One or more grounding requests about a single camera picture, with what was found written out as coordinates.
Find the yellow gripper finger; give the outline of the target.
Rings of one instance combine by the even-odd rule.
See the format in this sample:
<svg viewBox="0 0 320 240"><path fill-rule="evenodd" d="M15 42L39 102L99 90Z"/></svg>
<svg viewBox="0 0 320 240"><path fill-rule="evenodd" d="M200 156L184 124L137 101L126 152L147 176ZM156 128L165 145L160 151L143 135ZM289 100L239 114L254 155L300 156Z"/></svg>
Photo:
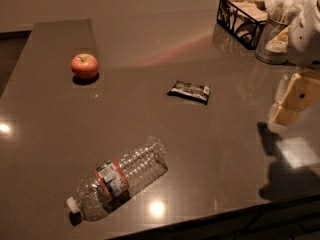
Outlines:
<svg viewBox="0 0 320 240"><path fill-rule="evenodd" d="M289 127L310 105L320 98L320 72L312 69L284 74L275 102L270 109L270 123Z"/></svg>

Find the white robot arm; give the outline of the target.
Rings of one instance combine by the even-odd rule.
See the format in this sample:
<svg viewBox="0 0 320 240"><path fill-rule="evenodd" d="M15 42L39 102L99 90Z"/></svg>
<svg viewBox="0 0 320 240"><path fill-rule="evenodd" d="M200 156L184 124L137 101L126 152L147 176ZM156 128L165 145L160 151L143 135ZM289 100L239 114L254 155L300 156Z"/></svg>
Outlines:
<svg viewBox="0 0 320 240"><path fill-rule="evenodd" d="M285 129L320 99L320 0L308 0L287 37L288 60L299 69L284 74L269 112L270 128Z"/></svg>

